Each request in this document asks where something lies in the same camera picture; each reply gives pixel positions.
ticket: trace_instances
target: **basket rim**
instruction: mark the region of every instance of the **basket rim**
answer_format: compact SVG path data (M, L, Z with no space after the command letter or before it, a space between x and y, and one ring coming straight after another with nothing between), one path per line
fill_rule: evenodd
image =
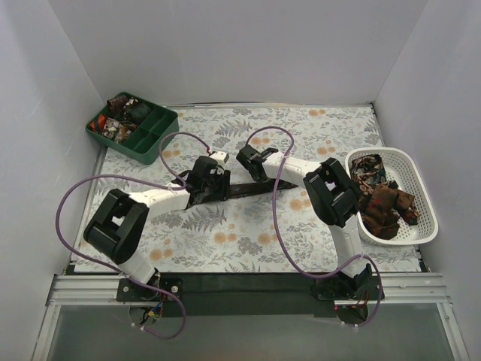
M426 200L426 203L428 204L428 209L429 211L431 212L431 216L432 216L432 219L433 219L433 224L434 224L434 229L432 231L432 233L428 236L428 237L424 237L424 238L419 238L419 239L414 239L412 241L405 241L405 240L386 240L386 239L381 239L381 238L378 238L376 237L375 235L372 235L365 227L364 223L362 222L362 217L361 217L361 212L358 212L357 214L357 218L358 218L358 225L361 227L363 233L369 237L369 239L371 241L374 241L376 243L380 243L380 244L383 244L383 245L389 245L389 246L413 246L413 245L416 245L416 244L424 244L424 243L428 243L430 241L432 241L438 231L439 231L439 224L437 222L437 218L436 218L436 214L434 213L434 209L433 209L433 206L431 204L431 200L429 199L429 195L428 195L428 192L426 190L426 187L424 185L424 182L422 181L422 178L421 178L421 174L419 173L418 171L418 168L416 167L416 164L413 160L413 158L411 158L411 156L409 154L407 154L406 152L398 149L398 148L392 148L392 147L363 147L363 148L357 148L357 149L354 149L354 150L351 150L350 152L348 152L348 154L346 155L346 158L344 160L344 164L346 166L346 171L347 171L347 174L349 175L349 178L351 178L351 171L349 169L349 158L351 158L352 156L356 155L357 153L366 153L366 152L373 152L375 153L376 151L380 151L380 152L386 152L386 151L389 151L389 152L393 152L393 153L399 153L401 154L402 156L406 157L407 160L410 161L411 165L413 166L413 169L414 169L414 172L416 173L415 176L417 176L417 179L418 179L418 182L419 182L419 185L421 187L421 190L424 194L424 197L425 197L425 200Z

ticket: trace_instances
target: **white plastic basket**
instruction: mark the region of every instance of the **white plastic basket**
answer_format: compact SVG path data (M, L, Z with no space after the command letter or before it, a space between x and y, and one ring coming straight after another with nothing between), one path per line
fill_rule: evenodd
M437 220L413 159L402 150L395 148L359 148L346 156L346 170L349 176L352 161L361 156L371 154L379 154L383 158L386 179L388 181L396 181L400 190L415 196L414 205L419 211L419 218L416 226L408 226L406 222L400 219L398 221L400 226L398 234L394 238L386 240L370 234L363 224L361 214L359 213L358 226L361 238L373 244L390 246L407 246L432 241L436 237L438 230Z

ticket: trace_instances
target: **green basket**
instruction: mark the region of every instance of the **green basket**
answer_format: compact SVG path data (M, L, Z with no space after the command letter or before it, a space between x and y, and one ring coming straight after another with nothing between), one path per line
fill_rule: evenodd
M132 94L120 93L117 96L125 95L128 98L132 97ZM139 127L133 131L132 134L122 144L116 143L109 138L104 137L102 134L93 132L89 124L98 118L100 114L103 114L109 118L119 119L119 115L114 116L105 106L97 115L85 125L85 130L89 133L98 143L106 145L117 152L125 154L126 156L135 159L143 164L152 164L159 156L159 143L162 138L167 134L179 131L179 121L177 119L177 113L170 109L153 104L138 96L133 96L140 102L149 106L152 111L149 116L142 122ZM172 138L168 139L164 144L162 150L170 143Z

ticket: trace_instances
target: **white wall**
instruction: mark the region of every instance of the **white wall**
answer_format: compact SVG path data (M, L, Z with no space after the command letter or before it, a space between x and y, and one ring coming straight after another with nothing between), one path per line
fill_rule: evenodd
M481 2L430 0L375 102L386 145L416 161L440 222L422 248L481 359Z
M49 0L101 97L373 101L427 0Z
M54 272L68 253L56 206L92 173L97 146L83 130L102 101L47 0L0 1L0 358L30 359ZM74 239L85 190L63 229Z

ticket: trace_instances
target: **floral pattern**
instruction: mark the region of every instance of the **floral pattern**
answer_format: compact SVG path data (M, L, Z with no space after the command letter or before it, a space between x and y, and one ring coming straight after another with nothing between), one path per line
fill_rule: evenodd
M295 138L292 156L318 161L333 156L342 164L352 149L382 145L369 107L353 108L186 108L178 109L180 129L228 151L233 184L251 183L249 173L235 160L247 137L263 126L282 126ZM258 133L251 145L258 150L285 150L289 139L276 130ZM196 140L177 136L164 150L175 171L184 171L204 152ZM160 160L142 165L109 149L101 173L123 174L166 184L172 179ZM113 189L139 192L148 187L117 179L101 179L89 217ZM328 227L315 215L307 192L296 188L279 192L280 232L292 258L309 272L331 271L337 256ZM294 272L280 249L272 220L271 194L198 205L187 211L163 214L147 222L139 251L161 272ZM419 271L414 247L363 244L381 271ZM80 251L107 261L85 241ZM105 271L77 259L77 272Z

